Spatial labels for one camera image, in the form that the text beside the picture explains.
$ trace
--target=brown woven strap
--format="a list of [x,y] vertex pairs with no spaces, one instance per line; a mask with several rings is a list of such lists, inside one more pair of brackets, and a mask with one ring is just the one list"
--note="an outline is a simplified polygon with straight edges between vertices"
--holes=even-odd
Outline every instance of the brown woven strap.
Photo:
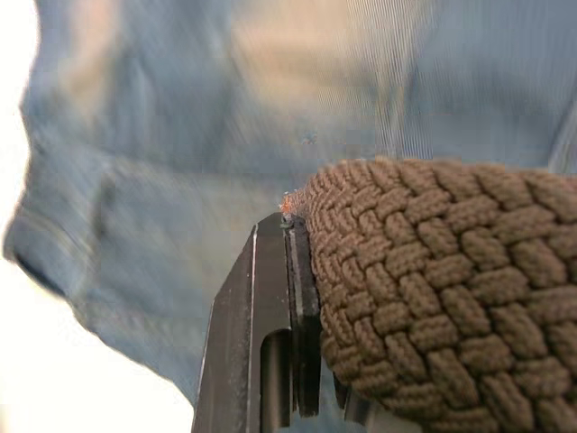
[[577,431],[575,185],[349,161],[288,196],[336,376],[426,431]]

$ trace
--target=blue denim shirt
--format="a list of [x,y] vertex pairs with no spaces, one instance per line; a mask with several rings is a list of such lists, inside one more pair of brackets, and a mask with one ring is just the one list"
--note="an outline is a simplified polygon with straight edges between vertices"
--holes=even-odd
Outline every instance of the blue denim shirt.
[[[5,256],[192,404],[212,298],[252,224],[320,166],[575,172],[573,0],[36,4]],[[323,415],[292,429],[344,431],[338,415],[326,382]]]

